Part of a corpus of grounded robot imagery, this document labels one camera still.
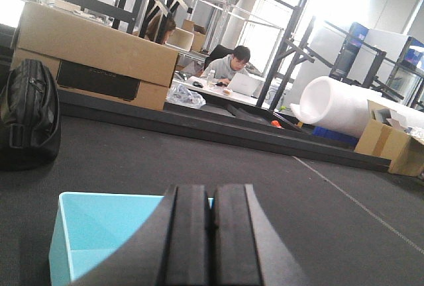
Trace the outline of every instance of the black backpack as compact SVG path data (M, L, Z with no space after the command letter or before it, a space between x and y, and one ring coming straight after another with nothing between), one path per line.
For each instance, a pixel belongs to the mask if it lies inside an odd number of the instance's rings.
M25 170L52 162L60 147L56 83L38 60L25 59L0 77L0 169Z

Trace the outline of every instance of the light blue plastic bin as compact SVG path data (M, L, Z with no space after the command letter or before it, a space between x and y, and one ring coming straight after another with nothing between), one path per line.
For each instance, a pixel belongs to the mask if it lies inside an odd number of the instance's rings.
M52 286L75 281L111 255L161 199L156 195L62 193L48 255Z

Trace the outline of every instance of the gray carpet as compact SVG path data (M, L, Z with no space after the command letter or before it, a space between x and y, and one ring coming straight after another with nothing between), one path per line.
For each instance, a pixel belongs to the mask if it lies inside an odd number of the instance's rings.
M161 195L171 183L205 184L209 196L253 183L312 285L424 285L417 179L70 117L51 166L0 171L0 283L50 284L61 192Z

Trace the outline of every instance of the white foam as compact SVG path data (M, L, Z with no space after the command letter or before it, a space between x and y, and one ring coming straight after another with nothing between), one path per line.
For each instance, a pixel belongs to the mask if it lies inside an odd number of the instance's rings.
M368 100L395 109L407 118L408 126L424 127L424 113L384 99L379 92L327 76L309 83L299 104L291 104L290 108L301 122L359 138L370 117Z

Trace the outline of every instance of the black label on box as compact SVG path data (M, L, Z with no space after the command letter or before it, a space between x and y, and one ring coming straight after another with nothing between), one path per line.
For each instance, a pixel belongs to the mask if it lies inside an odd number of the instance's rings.
M140 85L139 79L65 60L60 62L57 82L60 86L114 96L127 101L135 99Z

